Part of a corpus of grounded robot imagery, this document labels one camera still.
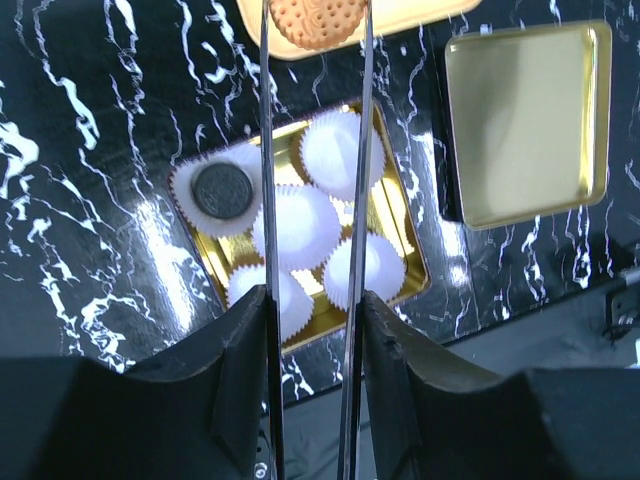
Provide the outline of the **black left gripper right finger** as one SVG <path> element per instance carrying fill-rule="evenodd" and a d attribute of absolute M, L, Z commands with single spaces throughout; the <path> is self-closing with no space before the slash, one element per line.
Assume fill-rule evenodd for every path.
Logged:
<path fill-rule="evenodd" d="M 381 479 L 635 479 L 639 374 L 500 376 L 363 303 L 367 403 Z"/>

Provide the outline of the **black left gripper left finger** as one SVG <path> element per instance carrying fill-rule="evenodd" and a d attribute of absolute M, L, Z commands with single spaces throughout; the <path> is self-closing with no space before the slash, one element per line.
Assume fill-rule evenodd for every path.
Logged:
<path fill-rule="evenodd" d="M 1 363 L 5 479 L 247 479 L 266 367 L 266 298 L 125 373 L 81 356 Z"/>

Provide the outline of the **black sandwich cookie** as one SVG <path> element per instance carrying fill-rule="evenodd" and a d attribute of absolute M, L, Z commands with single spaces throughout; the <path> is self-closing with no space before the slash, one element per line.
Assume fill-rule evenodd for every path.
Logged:
<path fill-rule="evenodd" d="M 205 214 L 217 220 L 233 220 L 249 209 L 254 190 L 249 176 L 240 167 L 214 163 L 197 174 L 192 195 Z"/>

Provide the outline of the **metal tongs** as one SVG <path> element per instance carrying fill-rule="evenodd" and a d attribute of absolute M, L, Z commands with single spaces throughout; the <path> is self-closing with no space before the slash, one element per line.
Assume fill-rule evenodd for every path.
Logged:
<path fill-rule="evenodd" d="M 311 303 L 300 286 L 281 282 L 282 274 L 294 270 L 308 270 L 320 265 L 340 237 L 340 222 L 329 198 L 315 187 L 277 185 L 274 182 L 272 149 L 272 116 L 270 74 L 268 69 L 268 27 L 261 27 L 260 40 L 260 131 L 262 153 L 263 205 L 253 226 L 253 240 L 266 261 L 267 270 L 267 350 L 269 381 L 269 418 L 272 454 L 271 474 L 284 476 L 284 447 L 282 425 L 281 339 L 295 321 L 279 318 L 275 311 L 285 314 L 296 307 L 303 309 L 302 318 L 310 314 Z M 363 80 L 363 112 L 348 123 L 351 133 L 358 133 L 352 146 L 357 150 L 357 168 L 352 172 L 352 195 L 356 200 L 355 229 L 348 243 L 347 272 L 349 311 L 347 320 L 345 360 L 342 373 L 341 430 L 338 475 L 353 479 L 357 473 L 357 452 L 360 418 L 361 324 L 359 304 L 364 292 L 364 260 L 366 252 L 366 204 L 373 185 L 372 151 L 378 144 L 372 129 L 373 27 L 366 27 L 365 69 Z"/>

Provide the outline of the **tan round biscuit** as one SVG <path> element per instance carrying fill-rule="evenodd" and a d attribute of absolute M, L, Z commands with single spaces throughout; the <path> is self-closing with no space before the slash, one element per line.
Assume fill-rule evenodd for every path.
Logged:
<path fill-rule="evenodd" d="M 268 6 L 279 32 L 305 50 L 321 50 L 344 42 L 368 10 L 365 0 L 273 0 Z"/>

